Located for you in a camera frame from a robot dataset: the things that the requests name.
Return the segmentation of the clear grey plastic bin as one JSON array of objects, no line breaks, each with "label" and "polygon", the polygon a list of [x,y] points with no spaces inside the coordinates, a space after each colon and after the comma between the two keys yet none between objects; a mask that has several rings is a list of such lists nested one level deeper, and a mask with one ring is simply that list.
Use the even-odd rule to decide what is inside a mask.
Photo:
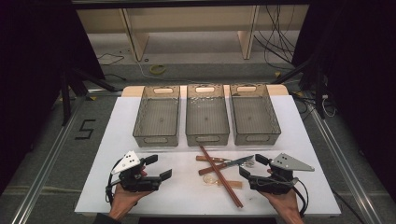
[{"label": "clear grey plastic bin", "polygon": [[271,146],[281,135],[266,84],[230,86],[233,138],[237,146]]},{"label": "clear grey plastic bin", "polygon": [[187,87],[185,134],[189,147],[228,144],[230,125],[222,85],[194,84]]},{"label": "clear grey plastic bin", "polygon": [[135,119],[133,137],[140,147],[176,147],[179,86],[146,86]]}]

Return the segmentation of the beige wooden desk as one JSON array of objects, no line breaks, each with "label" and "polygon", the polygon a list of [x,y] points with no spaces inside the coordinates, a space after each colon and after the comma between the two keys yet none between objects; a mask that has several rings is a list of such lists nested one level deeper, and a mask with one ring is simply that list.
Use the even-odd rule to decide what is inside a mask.
[{"label": "beige wooden desk", "polygon": [[237,32],[244,59],[250,57],[253,33],[302,28],[307,5],[241,7],[155,7],[80,9],[78,16],[88,34],[125,34],[134,58],[140,61],[151,33]]}]

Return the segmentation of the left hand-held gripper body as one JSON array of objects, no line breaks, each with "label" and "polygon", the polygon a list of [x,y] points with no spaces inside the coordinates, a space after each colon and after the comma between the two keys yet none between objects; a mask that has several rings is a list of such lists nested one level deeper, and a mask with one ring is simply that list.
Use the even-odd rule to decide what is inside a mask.
[{"label": "left hand-held gripper body", "polygon": [[112,175],[118,176],[121,186],[128,191],[154,191],[158,190],[162,181],[159,176],[142,175],[142,169],[145,166],[145,158],[139,159],[133,150],[128,151],[120,160],[118,160],[111,170]]}]

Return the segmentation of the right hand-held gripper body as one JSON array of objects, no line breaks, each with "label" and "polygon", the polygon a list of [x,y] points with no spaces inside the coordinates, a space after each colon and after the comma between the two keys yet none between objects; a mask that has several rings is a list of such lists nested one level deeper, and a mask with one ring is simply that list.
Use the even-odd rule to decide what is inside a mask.
[{"label": "right hand-held gripper body", "polygon": [[250,175],[248,183],[251,189],[272,194],[286,194],[298,182],[293,176],[294,171],[314,172],[315,168],[299,161],[286,153],[280,153],[270,159],[268,166],[271,174],[267,177]]}]

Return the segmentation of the person's right hand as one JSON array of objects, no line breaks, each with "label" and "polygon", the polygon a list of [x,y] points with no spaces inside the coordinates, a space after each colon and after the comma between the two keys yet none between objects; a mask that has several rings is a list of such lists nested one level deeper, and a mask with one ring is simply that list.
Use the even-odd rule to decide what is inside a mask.
[{"label": "person's right hand", "polygon": [[286,224],[304,224],[298,210],[296,193],[293,189],[281,195],[268,192],[261,192],[261,195],[269,201]]}]

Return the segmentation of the yellow tape roll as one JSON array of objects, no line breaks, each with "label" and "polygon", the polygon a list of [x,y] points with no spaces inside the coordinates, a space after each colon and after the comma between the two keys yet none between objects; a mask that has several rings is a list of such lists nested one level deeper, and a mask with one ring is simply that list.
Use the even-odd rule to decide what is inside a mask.
[{"label": "yellow tape roll", "polygon": [[166,71],[166,67],[162,64],[154,64],[149,68],[152,75],[161,75]]}]

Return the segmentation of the person's left hand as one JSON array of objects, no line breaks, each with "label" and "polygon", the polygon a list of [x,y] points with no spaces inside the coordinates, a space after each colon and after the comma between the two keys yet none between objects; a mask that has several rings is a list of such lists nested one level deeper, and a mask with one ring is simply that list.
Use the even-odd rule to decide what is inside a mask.
[{"label": "person's left hand", "polygon": [[150,191],[131,192],[125,190],[118,184],[108,215],[117,221],[122,221],[132,208],[136,206],[142,198],[148,195],[150,195]]}]

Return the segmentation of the aluminium floor rail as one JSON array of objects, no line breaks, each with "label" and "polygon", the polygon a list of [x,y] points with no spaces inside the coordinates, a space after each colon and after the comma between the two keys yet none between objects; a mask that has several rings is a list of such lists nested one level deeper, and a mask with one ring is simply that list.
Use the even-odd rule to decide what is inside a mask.
[{"label": "aluminium floor rail", "polygon": [[348,185],[349,190],[351,191],[351,194],[357,203],[357,206],[361,210],[361,214],[365,223],[376,224],[377,215],[373,208],[371,199],[352,170],[352,166],[347,161],[347,157],[342,152],[342,149],[332,134],[330,127],[326,121],[321,118],[317,110],[312,105],[310,105],[309,108],[312,109],[313,120],[317,124],[321,135],[324,137],[324,140],[330,152],[332,153],[332,156],[339,167],[339,170],[343,175],[343,178],[345,179],[346,184]]},{"label": "aluminium floor rail", "polygon": [[67,120],[64,120],[63,112],[59,122],[51,119],[33,143],[33,150],[22,161],[7,187],[11,196],[21,197],[10,224],[27,222],[84,102],[84,97],[76,97],[72,101],[72,113]]}]

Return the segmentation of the black metal stand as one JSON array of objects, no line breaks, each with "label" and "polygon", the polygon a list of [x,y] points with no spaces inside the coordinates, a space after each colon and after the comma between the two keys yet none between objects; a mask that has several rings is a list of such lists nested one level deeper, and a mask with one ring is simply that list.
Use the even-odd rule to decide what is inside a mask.
[{"label": "black metal stand", "polygon": [[303,77],[300,80],[300,88],[302,90],[308,90],[312,86],[315,87],[315,109],[319,116],[324,119],[325,109],[322,105],[322,96],[325,94],[325,90],[323,87],[323,75],[320,70],[318,57],[311,56],[308,60],[289,71],[286,75],[282,75],[280,78],[277,78],[273,81],[273,84],[281,84],[300,73],[303,74]]},{"label": "black metal stand", "polygon": [[64,110],[64,121],[65,125],[71,118],[71,105],[70,105],[70,94],[69,88],[75,93],[76,96],[85,97],[88,94],[88,89],[83,83],[84,80],[88,80],[99,87],[104,88],[110,92],[121,91],[120,88],[116,88],[112,85],[107,84],[103,80],[90,75],[89,73],[83,71],[82,69],[71,67],[64,70],[60,75],[61,80],[61,93],[63,99],[63,110]]}]

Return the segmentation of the dark curtain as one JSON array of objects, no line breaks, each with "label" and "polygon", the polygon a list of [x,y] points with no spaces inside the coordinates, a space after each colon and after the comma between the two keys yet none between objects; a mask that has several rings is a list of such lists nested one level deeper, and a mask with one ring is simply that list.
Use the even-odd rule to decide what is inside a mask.
[{"label": "dark curtain", "polygon": [[104,77],[72,0],[0,0],[0,194],[40,133],[68,68]]},{"label": "dark curtain", "polygon": [[362,153],[396,202],[396,0],[308,0],[292,63],[336,20],[321,52],[327,90]]}]

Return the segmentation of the white table sheet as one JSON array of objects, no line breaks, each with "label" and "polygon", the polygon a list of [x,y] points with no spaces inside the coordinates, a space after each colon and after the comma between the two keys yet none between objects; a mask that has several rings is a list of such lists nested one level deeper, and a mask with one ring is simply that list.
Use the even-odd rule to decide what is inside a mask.
[{"label": "white table sheet", "polygon": [[[296,188],[301,193],[308,194],[305,214],[308,217],[338,216],[340,209],[294,101],[288,95],[273,96],[271,100],[281,127],[281,135],[274,145],[238,147],[230,139],[227,146],[208,147],[206,151],[212,157],[230,160],[255,154],[262,154],[267,158],[274,158],[280,153],[291,155],[314,168],[312,172],[294,173],[300,179]],[[173,171],[172,177],[163,181],[159,190],[145,197],[133,209],[132,214],[137,217],[265,217],[276,213],[259,192],[249,188],[248,182],[239,174],[236,166],[224,169],[222,174],[228,180],[243,183],[243,187],[235,192],[243,204],[241,208],[234,204],[224,187],[206,184],[198,171],[208,163],[196,160],[202,151],[198,147],[188,147],[184,133],[179,135],[177,147],[139,147],[132,137],[139,103],[140,99],[137,97],[120,97],[116,101],[79,197],[75,209],[77,213],[90,215],[109,211],[105,187],[110,170],[130,150],[135,151],[140,158],[152,154],[159,156],[157,162],[146,168],[149,175],[158,175],[169,169]]]}]

